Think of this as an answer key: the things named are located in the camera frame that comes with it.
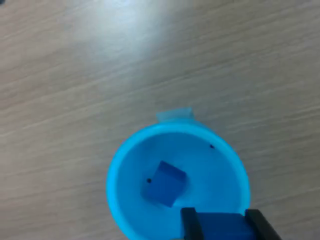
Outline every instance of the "blue block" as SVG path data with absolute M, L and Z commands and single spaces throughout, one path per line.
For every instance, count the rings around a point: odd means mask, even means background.
M 184 171 L 161 161 L 151 182 L 144 191 L 146 198 L 172 207 L 182 194 L 187 181 Z
M 256 240 L 245 217 L 237 213 L 197 214 L 205 240 Z

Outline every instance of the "blue bowl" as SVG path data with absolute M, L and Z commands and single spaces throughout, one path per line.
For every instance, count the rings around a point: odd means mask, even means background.
M 209 128 L 169 114 L 170 119 L 146 127 L 116 152 L 106 181 L 111 214 L 131 240 L 182 238 L 180 209 L 241 213 L 250 206 L 244 166 L 232 148 Z M 187 186 L 172 207 L 142 195 L 147 179 L 165 161 L 187 175 Z

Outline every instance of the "blue cube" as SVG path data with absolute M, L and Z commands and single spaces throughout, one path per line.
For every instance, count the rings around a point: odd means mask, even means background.
M 186 181 L 187 175 L 184 171 L 161 161 L 144 195 L 152 201 L 171 208 L 184 191 Z

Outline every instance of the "bowl rim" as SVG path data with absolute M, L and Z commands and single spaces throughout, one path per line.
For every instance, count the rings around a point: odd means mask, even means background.
M 136 232 L 124 217 L 119 206 L 116 182 L 118 181 L 118 168 L 128 152 L 137 144 L 156 135 L 168 133 L 184 133 L 201 138 L 212 144 L 216 149 L 225 155 L 226 159 L 236 173 L 241 188 L 241 200 L 239 213 L 244 214 L 250 206 L 250 184 L 245 167 L 236 152 L 221 137 L 216 135 L 210 128 L 196 121 L 161 122 L 147 126 L 125 140 L 116 151 L 107 171 L 106 177 L 106 199 L 116 224 L 121 231 L 131 240 L 150 240 Z

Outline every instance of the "light blue bowl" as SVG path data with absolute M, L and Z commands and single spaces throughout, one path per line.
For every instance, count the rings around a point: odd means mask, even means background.
M 249 180 L 241 160 L 191 113 L 190 108 L 183 108 L 159 114 L 162 122 L 133 134 L 112 160 L 107 201 L 117 225 L 131 240 L 182 238 L 182 207 L 243 214 L 250 206 Z M 173 207 L 151 202 L 141 194 L 161 161 L 188 176 L 186 190 Z

